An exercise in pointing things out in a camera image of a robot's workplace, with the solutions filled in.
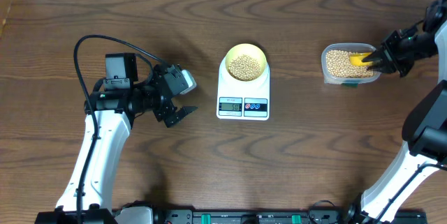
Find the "plastic container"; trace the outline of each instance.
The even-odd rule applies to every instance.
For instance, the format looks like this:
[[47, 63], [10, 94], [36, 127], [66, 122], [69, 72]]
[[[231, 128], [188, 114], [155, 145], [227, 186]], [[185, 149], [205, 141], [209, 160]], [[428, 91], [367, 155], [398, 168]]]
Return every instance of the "plastic container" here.
[[366, 43], [335, 43], [333, 45], [327, 46], [323, 53], [321, 54], [321, 66], [323, 67], [324, 82], [327, 84], [364, 84], [368, 82], [373, 82], [379, 78], [380, 73], [375, 72], [372, 77], [362, 77], [362, 78], [347, 78], [347, 77], [335, 77], [329, 73], [328, 65], [326, 63], [326, 54], [330, 50], [344, 50], [348, 52], [373, 52], [376, 50], [375, 47]]

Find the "wooden table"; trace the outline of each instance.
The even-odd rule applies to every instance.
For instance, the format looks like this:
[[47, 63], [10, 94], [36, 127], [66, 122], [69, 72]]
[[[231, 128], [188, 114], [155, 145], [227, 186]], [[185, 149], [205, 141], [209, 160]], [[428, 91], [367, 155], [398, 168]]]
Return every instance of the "wooden table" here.
[[[51, 211], [78, 157], [84, 97], [73, 46], [115, 36], [181, 64], [198, 87], [179, 105], [199, 109], [167, 129], [146, 114], [121, 155], [113, 206], [134, 200], [198, 209], [297, 209], [317, 200], [347, 206], [394, 159], [407, 114], [437, 82], [437, 57], [408, 77], [357, 89], [324, 84], [332, 43], [378, 45], [424, 17], [434, 0], [14, 0], [0, 40], [0, 222]], [[271, 67], [266, 122], [216, 118], [217, 71], [242, 42], [262, 45]], [[93, 39], [80, 50], [89, 90], [104, 54], [129, 51]], [[139, 62], [141, 78], [147, 67]], [[443, 223], [447, 175], [405, 202]]]

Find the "black cable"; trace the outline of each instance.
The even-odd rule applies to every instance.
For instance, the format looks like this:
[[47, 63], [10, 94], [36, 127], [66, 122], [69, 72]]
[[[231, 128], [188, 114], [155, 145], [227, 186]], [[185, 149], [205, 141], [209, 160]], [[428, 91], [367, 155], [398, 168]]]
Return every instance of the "black cable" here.
[[[123, 40], [120, 39], [116, 39], [110, 36], [103, 36], [103, 35], [87, 35], [87, 36], [83, 36], [81, 39], [79, 39], [79, 41], [76, 43], [75, 45], [75, 49], [73, 51], [73, 60], [74, 60], [74, 64], [75, 64], [75, 69], [76, 69], [76, 74], [78, 74], [78, 79], [79, 79], [79, 83], [81, 84], [82, 87], [82, 91], [84, 92], [85, 95], [85, 100], [87, 103], [87, 106], [90, 110], [91, 113], [91, 120], [93, 121], [93, 126], [94, 126], [94, 133], [91, 136], [91, 144], [90, 144], [90, 148], [89, 148], [89, 152], [87, 153], [87, 157], [85, 158], [85, 162], [84, 162], [84, 166], [82, 167], [82, 171], [81, 171], [81, 175], [79, 178], [79, 184], [78, 184], [78, 191], [76, 194], [76, 216], [78, 218], [78, 223], [82, 224], [82, 195], [84, 194], [84, 181], [85, 181], [85, 176], [87, 174], [87, 169], [89, 167], [90, 164], [90, 160], [91, 160], [91, 156], [93, 155], [93, 150], [94, 147], [96, 145], [96, 141], [98, 139], [98, 121], [96, 120], [96, 115], [93, 111], [93, 107], [91, 106], [90, 103], [90, 99], [89, 99], [89, 92], [87, 91], [87, 88], [85, 86], [84, 80], [82, 78], [82, 74], [81, 71], [79, 69], [79, 63], [78, 63], [78, 50], [79, 50], [79, 46], [81, 45], [81, 43], [88, 39], [88, 38], [102, 38], [102, 39], [106, 39], [106, 40], [112, 40], [115, 41], [117, 43], [121, 43], [124, 45], [127, 45], [143, 54], [146, 54], [147, 56], [160, 61], [163, 64], [167, 64], [164, 60], [154, 56], [153, 54], [150, 54], [149, 52], [146, 52], [142, 49], [140, 49], [139, 47], [136, 47], [135, 45], [132, 45], [130, 43], [127, 43]], [[145, 61], [147, 64], [149, 64], [150, 68], [151, 68], [151, 74], [149, 74], [150, 79], [153, 76], [153, 68], [152, 65], [150, 63], [149, 60], [147, 60], [146, 58], [142, 57], [141, 55], [139, 55], [139, 58], [141, 58], [143, 61]]]
[[151, 82], [152, 77], [154, 76], [154, 67], [152, 67], [151, 62], [145, 58], [144, 56], [140, 55], [140, 54], [135, 54], [139, 59], [143, 60], [146, 64], [149, 65], [149, 68], [151, 70], [151, 72], [149, 73], [149, 75], [147, 76], [146, 80], [143, 82], [139, 82], [137, 84], [135, 84], [136, 87], [143, 87], [146, 84], [149, 84], [149, 82]]
[[417, 22], [413, 25], [413, 27], [418, 26], [419, 24], [423, 23], [424, 21], [425, 21], [425, 19], [422, 19], [422, 20], [420, 20], [420, 21], [417, 21]]
[[[308, 219], [307, 222], [308, 222], [308, 223], [318, 224], [318, 223], [314, 220], [314, 218], [312, 218], [312, 217], [310, 216], [310, 211], [311, 211], [314, 207], [318, 206], [318, 205], [321, 204], [321, 203], [328, 203], [328, 204], [331, 204], [333, 207], [335, 207], [334, 203], [332, 203], [332, 202], [329, 201], [329, 200], [319, 200], [319, 201], [315, 202], [315, 203], [312, 205], [312, 207], [310, 207], [310, 208], [307, 210], [307, 219]], [[329, 223], [329, 224], [337, 224], [337, 223], [338, 223], [338, 220], [339, 220], [339, 216], [337, 217], [337, 220], [336, 220], [334, 223]]]
[[133, 118], [133, 120], [135, 120], [136, 118], [142, 116], [144, 113], [145, 113], [145, 112], [141, 112], [140, 114], [136, 115], [136, 116]]
[[99, 91], [99, 89], [103, 86], [105, 77], [99, 79], [96, 81], [95, 85], [93, 86], [93, 92]]
[[374, 224], [380, 223], [380, 219], [385, 215], [387, 210], [391, 207], [391, 205], [394, 203], [394, 201], [402, 194], [402, 192], [405, 190], [405, 188], [420, 174], [425, 168], [427, 167], [435, 167], [443, 171], [447, 171], [447, 167], [444, 167], [440, 164], [423, 164], [418, 167], [418, 169], [411, 175], [411, 177], [405, 182], [405, 184], [398, 190], [398, 192], [389, 200], [388, 204], [383, 208], [382, 212], [380, 213], [379, 217], [376, 218], [376, 221], [374, 221]]

